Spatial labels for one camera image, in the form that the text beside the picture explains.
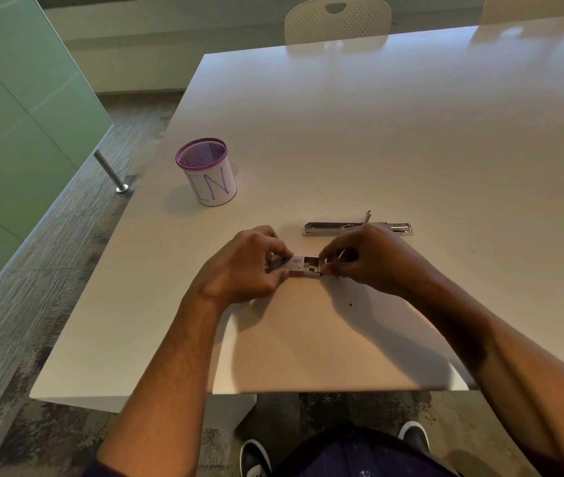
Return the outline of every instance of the white chair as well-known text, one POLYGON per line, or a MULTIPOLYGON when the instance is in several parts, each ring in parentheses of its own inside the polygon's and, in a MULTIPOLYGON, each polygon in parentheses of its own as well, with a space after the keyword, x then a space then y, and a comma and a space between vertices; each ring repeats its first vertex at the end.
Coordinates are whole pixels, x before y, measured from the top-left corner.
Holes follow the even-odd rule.
POLYGON ((287 45, 389 35, 390 6, 383 0, 310 0, 286 16, 287 45))
POLYGON ((564 16, 564 0, 485 0, 481 25, 564 16))

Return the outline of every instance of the black shoe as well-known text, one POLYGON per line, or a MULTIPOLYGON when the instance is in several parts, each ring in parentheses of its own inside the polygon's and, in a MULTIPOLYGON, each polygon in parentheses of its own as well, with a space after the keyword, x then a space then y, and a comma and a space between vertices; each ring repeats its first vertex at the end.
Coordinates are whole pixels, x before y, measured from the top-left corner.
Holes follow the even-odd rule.
POLYGON ((421 424, 414 420, 405 422, 399 431, 399 438, 421 452, 430 453, 428 435, 421 424))
POLYGON ((240 449, 240 475, 242 477, 271 477, 271 462, 267 451, 257 440, 247 440, 240 449))

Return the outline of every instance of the metal pole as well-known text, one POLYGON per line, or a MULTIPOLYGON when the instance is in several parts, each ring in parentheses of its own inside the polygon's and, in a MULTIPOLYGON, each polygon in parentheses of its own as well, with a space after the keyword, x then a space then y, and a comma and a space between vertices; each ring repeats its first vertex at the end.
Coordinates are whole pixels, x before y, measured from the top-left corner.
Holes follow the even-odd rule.
POLYGON ((119 176, 117 176, 117 173, 114 172, 112 166, 107 162, 107 160, 105 160, 105 157, 103 157, 103 154, 100 150, 96 149, 94 158, 98 160, 99 164, 101 164, 101 167, 103 167, 103 170, 107 173, 108 176, 110 176, 110 179, 114 182, 114 184, 117 185, 117 192, 119 194, 129 189, 129 186, 127 184, 123 184, 123 181, 121 181, 119 176))

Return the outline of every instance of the hand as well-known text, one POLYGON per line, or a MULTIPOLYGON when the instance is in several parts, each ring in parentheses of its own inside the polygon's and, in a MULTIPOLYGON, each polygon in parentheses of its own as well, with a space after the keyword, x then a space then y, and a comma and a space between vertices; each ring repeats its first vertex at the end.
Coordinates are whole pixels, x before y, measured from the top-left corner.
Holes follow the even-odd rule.
POLYGON ((212 299, 221 311, 233 303, 270 296, 288 278, 284 268, 265 272, 274 254, 293 256, 273 228, 240 231, 201 267, 190 291, 212 299))
POLYGON ((350 278, 402 297, 430 276, 440 274, 385 223, 363 224, 343 233, 329 242, 319 257, 327 261, 321 268, 324 275, 350 278))

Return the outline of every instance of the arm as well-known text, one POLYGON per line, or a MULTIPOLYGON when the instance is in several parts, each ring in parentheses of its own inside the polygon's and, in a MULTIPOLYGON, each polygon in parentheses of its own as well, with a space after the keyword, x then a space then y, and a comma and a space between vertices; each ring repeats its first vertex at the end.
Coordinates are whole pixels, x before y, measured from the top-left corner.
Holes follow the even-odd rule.
POLYGON ((428 318, 536 469, 543 475, 564 475, 563 362, 478 303, 381 224, 365 224, 339 236, 319 256, 328 260, 323 273, 401 296, 428 318))
POLYGON ((269 226, 238 233, 203 265, 176 318, 97 459, 129 477, 194 476, 209 362, 218 320, 230 304, 270 296, 288 277, 265 272, 293 253, 269 226))

